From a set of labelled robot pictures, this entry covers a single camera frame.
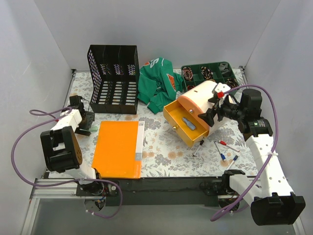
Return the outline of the blue highlighter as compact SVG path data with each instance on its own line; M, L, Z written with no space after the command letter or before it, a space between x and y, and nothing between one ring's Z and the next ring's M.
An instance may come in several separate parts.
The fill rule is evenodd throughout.
M183 117L183 118L182 118L182 121L183 121L183 123L186 124L186 126L187 126L190 130L192 130L192 131L196 130L196 126L195 126L190 120L188 120L186 117Z

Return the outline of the white drawer organizer box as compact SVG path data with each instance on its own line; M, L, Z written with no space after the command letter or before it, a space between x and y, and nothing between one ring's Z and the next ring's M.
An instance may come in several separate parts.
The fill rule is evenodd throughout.
M208 99L213 96L212 90L216 85L216 82L204 81L163 108L165 119L188 147L192 147L201 139L212 135L222 125L230 121L228 118L217 121L217 117L215 117L214 126L209 127L208 124L198 118L199 114L205 113L207 109L213 107L213 103L208 102ZM190 130L183 123L183 117L190 120L196 126L196 130Z

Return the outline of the red-capped marker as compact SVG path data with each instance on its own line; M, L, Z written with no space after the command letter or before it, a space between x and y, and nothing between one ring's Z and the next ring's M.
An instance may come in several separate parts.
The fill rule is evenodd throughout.
M240 152L240 150L238 150L238 149L236 149L236 148L230 146L229 144L227 144L227 143L224 142L224 141L219 141L219 144L221 144L221 145L223 145L223 146L225 146L225 147L227 147L227 148L229 148L229 149L232 149L232 150L234 150L234 151L236 151L236 152Z

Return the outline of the blue-capped marker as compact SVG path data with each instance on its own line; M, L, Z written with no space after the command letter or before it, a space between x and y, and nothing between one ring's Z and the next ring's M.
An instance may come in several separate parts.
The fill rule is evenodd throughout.
M238 159L238 155L236 155L233 160L231 161L231 163L229 164L229 166L227 167L226 170L230 170L230 168L234 165L234 163L236 162L236 160Z
M225 155L221 152L221 150L220 150L220 148L218 147L218 144L217 144L216 141L214 142L214 144L215 144L215 146L216 146L216 148L217 148L217 151L218 151L218 153L219 153L221 159L225 162L225 161L226 161Z

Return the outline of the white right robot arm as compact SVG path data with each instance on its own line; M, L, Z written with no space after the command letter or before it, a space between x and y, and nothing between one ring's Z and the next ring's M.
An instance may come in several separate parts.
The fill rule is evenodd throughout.
M222 191L229 195L237 192L239 196L217 211L210 219L212 222L230 212L242 200L249 205L252 219L259 226L291 225L306 206L304 197L295 195L282 171L275 151L278 126L272 130L269 121L261 116L260 90L259 86L244 89L240 101L231 103L229 91L214 89L213 97L208 100L214 104L213 107L198 115L210 127L215 123L214 118L218 121L223 118L237 121L258 170L252 181L240 170L224 172Z

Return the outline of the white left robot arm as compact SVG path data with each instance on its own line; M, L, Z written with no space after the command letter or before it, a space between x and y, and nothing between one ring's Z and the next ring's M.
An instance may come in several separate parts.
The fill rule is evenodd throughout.
M104 190L102 181L96 179L96 170L84 160L76 134L90 136L89 129L95 113L64 108L54 127L40 135L46 167L51 172L66 173L82 184L91 179L87 190L94 196Z

